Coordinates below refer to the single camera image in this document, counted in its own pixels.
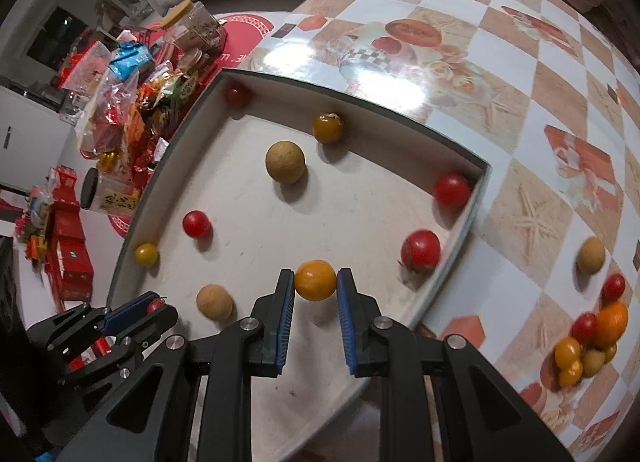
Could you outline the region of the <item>small dark yellow tomato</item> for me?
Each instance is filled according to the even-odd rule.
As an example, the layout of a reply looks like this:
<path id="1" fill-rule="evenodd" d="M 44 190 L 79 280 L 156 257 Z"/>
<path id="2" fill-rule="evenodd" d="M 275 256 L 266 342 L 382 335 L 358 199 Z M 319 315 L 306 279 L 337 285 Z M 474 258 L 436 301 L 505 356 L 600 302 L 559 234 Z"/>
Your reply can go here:
<path id="1" fill-rule="evenodd" d="M 605 349 L 604 349 L 604 355 L 605 355 L 604 362 L 605 362 L 605 364 L 608 364 L 614 358 L 614 356 L 616 355 L 616 352 L 617 352 L 617 344 L 616 343 L 613 343 L 613 344 L 608 345 L 608 346 L 605 347 Z"/>

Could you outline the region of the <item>red round mat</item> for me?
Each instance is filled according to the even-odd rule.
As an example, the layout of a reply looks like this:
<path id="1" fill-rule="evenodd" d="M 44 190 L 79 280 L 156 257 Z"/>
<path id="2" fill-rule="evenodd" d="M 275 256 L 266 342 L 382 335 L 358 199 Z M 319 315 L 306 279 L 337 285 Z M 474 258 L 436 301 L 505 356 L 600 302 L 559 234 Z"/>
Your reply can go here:
<path id="1" fill-rule="evenodd" d="M 274 29 L 274 23 L 259 14 L 225 14 L 218 20 L 227 32 L 224 48 L 215 60 L 218 68 L 239 66 L 245 56 L 250 54 Z"/>

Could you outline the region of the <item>red cherry tomato top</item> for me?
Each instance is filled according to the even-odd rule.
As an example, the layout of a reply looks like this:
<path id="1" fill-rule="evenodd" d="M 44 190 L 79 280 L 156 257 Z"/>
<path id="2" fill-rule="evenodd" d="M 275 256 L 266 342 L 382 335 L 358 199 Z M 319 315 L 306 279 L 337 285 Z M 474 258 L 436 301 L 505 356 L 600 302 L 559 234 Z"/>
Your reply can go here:
<path id="1" fill-rule="evenodd" d="M 606 278 L 601 291 L 602 301 L 605 304 L 618 301 L 626 289 L 626 280 L 621 273 L 615 273 Z"/>

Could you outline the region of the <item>yellow tomato front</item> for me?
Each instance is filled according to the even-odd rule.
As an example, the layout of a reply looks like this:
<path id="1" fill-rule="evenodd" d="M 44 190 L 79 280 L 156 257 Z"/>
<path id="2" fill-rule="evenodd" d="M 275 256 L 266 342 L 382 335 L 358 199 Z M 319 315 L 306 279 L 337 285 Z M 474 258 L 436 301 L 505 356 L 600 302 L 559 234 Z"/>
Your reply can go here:
<path id="1" fill-rule="evenodd" d="M 142 243 L 134 250 L 134 260 L 138 265 L 145 268 L 152 268 L 159 257 L 160 253 L 158 253 L 156 245 L 151 242 Z"/>

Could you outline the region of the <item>red gift box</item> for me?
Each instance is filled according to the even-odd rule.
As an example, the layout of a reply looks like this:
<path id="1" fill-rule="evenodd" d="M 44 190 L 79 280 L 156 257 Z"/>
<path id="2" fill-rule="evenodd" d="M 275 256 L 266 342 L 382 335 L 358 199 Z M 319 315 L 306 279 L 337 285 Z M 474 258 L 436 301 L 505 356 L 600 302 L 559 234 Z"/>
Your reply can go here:
<path id="1" fill-rule="evenodd" d="M 91 301 L 94 270 L 80 219 L 80 204 L 75 190 L 76 172 L 57 165 L 50 170 L 48 181 L 52 202 L 46 229 L 44 270 L 50 281 L 54 304 L 62 313 L 65 302 Z"/>

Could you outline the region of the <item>red tomato with stem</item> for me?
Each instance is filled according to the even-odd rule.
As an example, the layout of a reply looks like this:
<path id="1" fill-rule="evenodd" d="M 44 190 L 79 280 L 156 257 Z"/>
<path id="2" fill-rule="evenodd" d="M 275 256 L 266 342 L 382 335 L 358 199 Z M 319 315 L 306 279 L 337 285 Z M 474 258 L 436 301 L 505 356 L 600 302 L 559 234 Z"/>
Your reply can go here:
<path id="1" fill-rule="evenodd" d="M 440 241 L 428 229 L 408 235 L 400 248 L 400 263 L 412 271 L 432 271 L 440 260 Z"/>

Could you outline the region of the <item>yellow cherry tomato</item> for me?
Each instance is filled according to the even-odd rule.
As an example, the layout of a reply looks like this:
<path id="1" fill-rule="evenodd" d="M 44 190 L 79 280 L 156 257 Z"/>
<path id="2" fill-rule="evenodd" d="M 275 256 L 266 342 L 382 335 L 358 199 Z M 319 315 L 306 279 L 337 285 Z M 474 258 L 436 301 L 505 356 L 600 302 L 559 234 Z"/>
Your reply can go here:
<path id="1" fill-rule="evenodd" d="M 575 360 L 573 364 L 561 369 L 558 375 L 558 383 L 562 388 L 576 385 L 582 378 L 584 366 L 580 360 Z"/>
<path id="2" fill-rule="evenodd" d="M 573 337 L 562 338 L 553 349 L 553 359 L 555 366 L 559 370 L 567 370 L 580 360 L 582 348 L 579 342 Z"/>
<path id="3" fill-rule="evenodd" d="M 294 274 L 295 291 L 311 302 L 326 300 L 336 290 L 333 267 L 324 260 L 311 260 L 300 265 Z"/>

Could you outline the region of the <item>dark longan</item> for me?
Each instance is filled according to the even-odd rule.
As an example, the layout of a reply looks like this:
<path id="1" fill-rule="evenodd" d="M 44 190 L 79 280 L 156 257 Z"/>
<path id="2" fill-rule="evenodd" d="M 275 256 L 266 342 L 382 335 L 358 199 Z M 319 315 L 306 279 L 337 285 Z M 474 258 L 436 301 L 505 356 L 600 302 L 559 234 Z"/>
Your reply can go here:
<path id="1" fill-rule="evenodd" d="M 320 114 L 312 121 L 312 134 L 320 144 L 332 145 L 344 137 L 345 123 L 334 112 Z"/>

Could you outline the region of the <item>longan beside orange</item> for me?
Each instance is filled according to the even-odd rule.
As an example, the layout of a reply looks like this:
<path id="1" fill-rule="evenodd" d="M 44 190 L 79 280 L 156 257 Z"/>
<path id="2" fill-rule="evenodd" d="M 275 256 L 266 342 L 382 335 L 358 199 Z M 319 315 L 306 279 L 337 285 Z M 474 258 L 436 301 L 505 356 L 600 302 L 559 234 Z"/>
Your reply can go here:
<path id="1" fill-rule="evenodd" d="M 584 378 L 592 378 L 605 365 L 606 355 L 600 349 L 588 349 L 582 356 L 582 376 Z"/>

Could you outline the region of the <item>red cherry tomato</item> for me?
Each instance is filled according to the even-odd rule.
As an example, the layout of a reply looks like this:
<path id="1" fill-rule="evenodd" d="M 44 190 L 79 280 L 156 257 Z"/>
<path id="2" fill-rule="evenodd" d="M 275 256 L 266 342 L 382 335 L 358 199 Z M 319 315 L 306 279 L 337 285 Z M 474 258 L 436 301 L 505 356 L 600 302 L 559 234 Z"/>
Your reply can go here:
<path id="1" fill-rule="evenodd" d="M 570 328 L 570 336 L 580 345 L 589 345 L 597 334 L 598 319 L 595 313 L 583 313 Z"/>
<path id="2" fill-rule="evenodd" d="M 192 210 L 183 216 L 182 229 L 190 238 L 201 240 L 212 233 L 213 226 L 203 211 Z"/>
<path id="3" fill-rule="evenodd" d="M 471 185 L 463 175 L 457 172 L 440 175 L 434 185 L 434 198 L 441 207 L 446 209 L 461 210 L 471 195 Z"/>
<path id="4" fill-rule="evenodd" d="M 626 280 L 621 273 L 615 273 L 606 278 L 601 291 L 602 301 L 605 304 L 618 301 L 626 289 Z"/>

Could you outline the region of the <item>shallow white tray box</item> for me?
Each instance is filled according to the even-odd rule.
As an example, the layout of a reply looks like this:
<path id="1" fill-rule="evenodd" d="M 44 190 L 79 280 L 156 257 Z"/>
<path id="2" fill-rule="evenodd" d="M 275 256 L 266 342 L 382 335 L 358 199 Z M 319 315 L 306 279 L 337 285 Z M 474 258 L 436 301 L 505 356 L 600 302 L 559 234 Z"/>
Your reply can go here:
<path id="1" fill-rule="evenodd" d="M 236 109 L 229 83 L 253 97 Z M 322 145 L 312 121 L 334 112 L 345 123 L 338 143 Z M 294 184 L 269 176 L 266 153 L 292 141 L 306 171 Z M 461 210 L 434 198 L 440 175 L 457 172 L 472 188 Z M 177 308 L 192 339 L 218 331 L 196 308 L 201 287 L 217 283 L 245 316 L 270 293 L 282 269 L 309 260 L 349 268 L 358 290 L 384 315 L 415 325 L 433 302 L 462 249 L 486 190 L 490 165 L 470 149 L 404 115 L 322 86 L 272 74 L 226 69 L 198 97 L 146 185 L 114 269 L 108 303 L 122 305 L 153 291 Z M 182 219 L 203 211 L 213 226 L 190 238 Z M 400 263 L 400 248 L 417 229 L 440 241 L 432 271 Z M 152 268 L 134 260 L 151 242 Z"/>

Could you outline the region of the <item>snack bag pile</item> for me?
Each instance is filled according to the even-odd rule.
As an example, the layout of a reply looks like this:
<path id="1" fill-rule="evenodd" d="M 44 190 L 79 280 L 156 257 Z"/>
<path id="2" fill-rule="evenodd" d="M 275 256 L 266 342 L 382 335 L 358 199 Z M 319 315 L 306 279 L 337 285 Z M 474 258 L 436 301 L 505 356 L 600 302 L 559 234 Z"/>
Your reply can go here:
<path id="1" fill-rule="evenodd" d="M 152 42 L 149 30 L 117 40 L 76 42 L 61 72 L 62 89 L 80 98 L 78 151 L 102 173 L 125 177 L 154 167 L 154 149 L 168 141 L 201 83 L 210 53 L 187 31 Z"/>

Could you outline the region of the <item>black lidded jar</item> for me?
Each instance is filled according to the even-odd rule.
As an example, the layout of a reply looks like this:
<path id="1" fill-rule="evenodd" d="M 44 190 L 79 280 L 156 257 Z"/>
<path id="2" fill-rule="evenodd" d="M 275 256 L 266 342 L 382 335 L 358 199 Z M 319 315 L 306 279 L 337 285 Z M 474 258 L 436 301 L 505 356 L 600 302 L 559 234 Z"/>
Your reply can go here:
<path id="1" fill-rule="evenodd" d="M 84 210 L 116 216 L 131 216 L 140 200 L 134 185 L 92 167 L 85 175 L 80 193 Z"/>

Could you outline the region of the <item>clear snack jar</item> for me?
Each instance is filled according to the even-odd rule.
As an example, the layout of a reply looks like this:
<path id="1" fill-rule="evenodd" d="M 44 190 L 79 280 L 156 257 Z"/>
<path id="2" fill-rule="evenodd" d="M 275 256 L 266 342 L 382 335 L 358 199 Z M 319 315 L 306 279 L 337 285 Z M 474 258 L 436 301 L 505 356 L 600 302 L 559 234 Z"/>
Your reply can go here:
<path id="1" fill-rule="evenodd" d="M 160 20 L 164 40 L 183 53 L 198 48 L 217 56 L 224 50 L 227 31 L 224 24 L 207 11 L 202 2 L 184 0 Z"/>

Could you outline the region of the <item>large orange in cluster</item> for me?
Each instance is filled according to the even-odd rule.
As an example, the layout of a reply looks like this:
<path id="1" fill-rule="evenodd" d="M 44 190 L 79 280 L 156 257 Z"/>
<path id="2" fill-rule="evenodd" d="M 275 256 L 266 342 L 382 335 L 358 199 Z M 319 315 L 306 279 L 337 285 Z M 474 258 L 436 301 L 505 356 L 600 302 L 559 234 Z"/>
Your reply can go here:
<path id="1" fill-rule="evenodd" d="M 593 343 L 605 349 L 615 344 L 624 334 L 628 325 L 628 308 L 621 301 L 605 305 L 596 315 L 597 328 Z"/>

